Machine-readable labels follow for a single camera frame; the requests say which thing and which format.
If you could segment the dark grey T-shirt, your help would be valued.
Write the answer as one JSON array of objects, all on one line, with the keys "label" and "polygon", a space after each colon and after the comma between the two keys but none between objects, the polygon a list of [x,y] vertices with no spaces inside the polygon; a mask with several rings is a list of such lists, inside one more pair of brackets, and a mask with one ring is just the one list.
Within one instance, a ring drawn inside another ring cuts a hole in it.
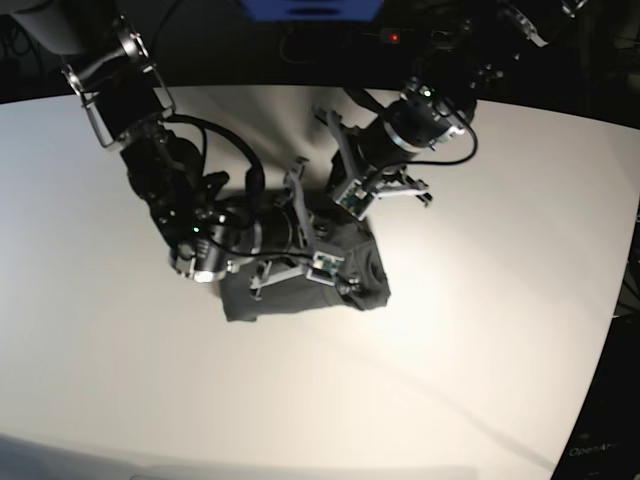
[{"label": "dark grey T-shirt", "polygon": [[307,258],[255,260],[219,283],[229,322],[296,314],[333,306],[370,311],[391,296],[377,241],[368,220],[356,220],[319,191],[305,193],[315,235]]}]

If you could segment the black power strip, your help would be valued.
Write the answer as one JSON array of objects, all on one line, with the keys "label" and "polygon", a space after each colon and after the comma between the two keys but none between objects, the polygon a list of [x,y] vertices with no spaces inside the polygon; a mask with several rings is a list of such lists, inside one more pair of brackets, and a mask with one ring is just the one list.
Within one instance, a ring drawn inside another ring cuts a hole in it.
[{"label": "black power strip", "polygon": [[382,28],[379,39],[385,45],[409,45],[415,39],[414,29]]}]

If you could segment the blue plastic box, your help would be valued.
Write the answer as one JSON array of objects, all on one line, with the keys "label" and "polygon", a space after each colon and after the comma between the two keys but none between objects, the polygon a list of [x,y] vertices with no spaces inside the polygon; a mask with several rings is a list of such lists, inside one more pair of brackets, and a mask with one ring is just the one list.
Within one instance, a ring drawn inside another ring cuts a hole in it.
[{"label": "blue plastic box", "polygon": [[245,0],[257,21],[358,21],[369,22],[383,6],[382,0]]}]

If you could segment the black OpenArm case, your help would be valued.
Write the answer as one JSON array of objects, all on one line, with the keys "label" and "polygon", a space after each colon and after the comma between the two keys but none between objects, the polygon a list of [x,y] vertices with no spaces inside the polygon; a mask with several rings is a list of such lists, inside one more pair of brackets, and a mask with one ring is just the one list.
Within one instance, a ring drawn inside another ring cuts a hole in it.
[{"label": "black OpenArm case", "polygon": [[639,477],[639,316],[616,317],[554,479]]}]

